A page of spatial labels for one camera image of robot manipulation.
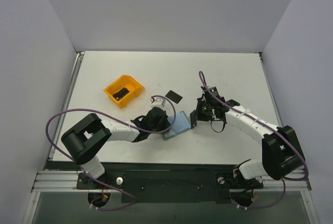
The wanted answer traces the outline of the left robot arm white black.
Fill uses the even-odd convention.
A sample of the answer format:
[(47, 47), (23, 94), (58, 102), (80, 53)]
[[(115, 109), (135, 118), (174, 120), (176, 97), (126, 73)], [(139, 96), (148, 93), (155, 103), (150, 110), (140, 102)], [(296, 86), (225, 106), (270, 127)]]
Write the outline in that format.
[(106, 185), (107, 175), (97, 153), (107, 141), (140, 142), (151, 132), (164, 133), (170, 126), (166, 112), (159, 107), (153, 107), (146, 115), (124, 125), (90, 113), (66, 131), (61, 141), (75, 163), (90, 174), (89, 183), (100, 189)]

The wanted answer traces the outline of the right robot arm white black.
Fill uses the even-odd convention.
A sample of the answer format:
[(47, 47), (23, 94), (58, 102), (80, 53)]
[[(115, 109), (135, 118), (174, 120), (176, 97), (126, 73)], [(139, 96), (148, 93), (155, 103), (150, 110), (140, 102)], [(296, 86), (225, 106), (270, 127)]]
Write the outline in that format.
[(247, 160), (236, 166), (232, 175), (236, 186), (244, 187), (251, 179), (262, 176), (274, 180), (287, 179), (300, 167), (304, 167), (303, 179), (307, 179), (309, 170), (292, 127), (280, 127), (260, 119), (237, 101), (226, 101), (216, 88), (203, 90), (197, 99), (195, 116), (198, 121), (221, 121), (224, 125), (232, 125), (261, 145), (261, 159)]

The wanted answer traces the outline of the yellow plastic bin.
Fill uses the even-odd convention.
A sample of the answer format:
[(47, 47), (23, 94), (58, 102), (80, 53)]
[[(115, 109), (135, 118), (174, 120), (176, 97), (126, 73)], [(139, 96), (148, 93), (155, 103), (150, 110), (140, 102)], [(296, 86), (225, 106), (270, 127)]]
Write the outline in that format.
[(137, 98), (144, 90), (144, 86), (132, 76), (122, 75), (104, 89), (104, 93), (117, 105), (125, 108), (134, 98)]

